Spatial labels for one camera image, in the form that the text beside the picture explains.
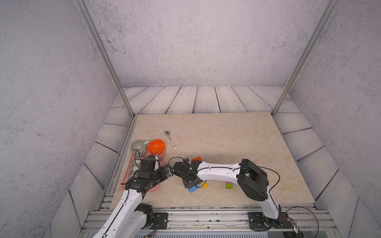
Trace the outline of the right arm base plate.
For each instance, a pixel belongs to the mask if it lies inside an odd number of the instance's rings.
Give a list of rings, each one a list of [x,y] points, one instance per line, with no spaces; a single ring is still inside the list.
[[[291,219],[286,212],[279,214],[276,219],[267,218],[262,212],[249,212],[249,228],[255,231],[268,231],[270,229],[291,229]]]

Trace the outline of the orange long lego brick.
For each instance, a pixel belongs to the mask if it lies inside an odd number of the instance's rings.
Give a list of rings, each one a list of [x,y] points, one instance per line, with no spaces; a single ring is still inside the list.
[[[202,161],[202,159],[201,159],[201,157],[198,156],[198,157],[192,159],[192,161]]]

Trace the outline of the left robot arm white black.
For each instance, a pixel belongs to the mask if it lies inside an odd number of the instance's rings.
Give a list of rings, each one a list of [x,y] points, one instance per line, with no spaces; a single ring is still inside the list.
[[[142,200],[148,191],[173,175],[168,165],[160,165],[161,161],[156,155],[140,158],[140,169],[123,183],[121,200],[95,238],[134,238],[142,229],[153,229],[149,237],[155,234],[158,225],[153,207]]]

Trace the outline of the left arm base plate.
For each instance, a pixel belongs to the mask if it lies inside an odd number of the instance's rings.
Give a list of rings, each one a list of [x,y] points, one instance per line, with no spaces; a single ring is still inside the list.
[[[154,212],[147,216],[143,230],[165,230],[168,226],[168,213]]]

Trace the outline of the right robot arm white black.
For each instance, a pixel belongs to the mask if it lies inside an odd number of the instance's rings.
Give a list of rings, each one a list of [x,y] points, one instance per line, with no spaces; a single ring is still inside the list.
[[[248,159],[230,165],[212,164],[200,160],[190,163],[176,162],[173,172],[183,179],[185,188],[201,185],[202,182],[210,180],[237,184],[248,198],[259,203],[264,217],[280,221],[281,207],[272,197],[264,167],[257,166]]]

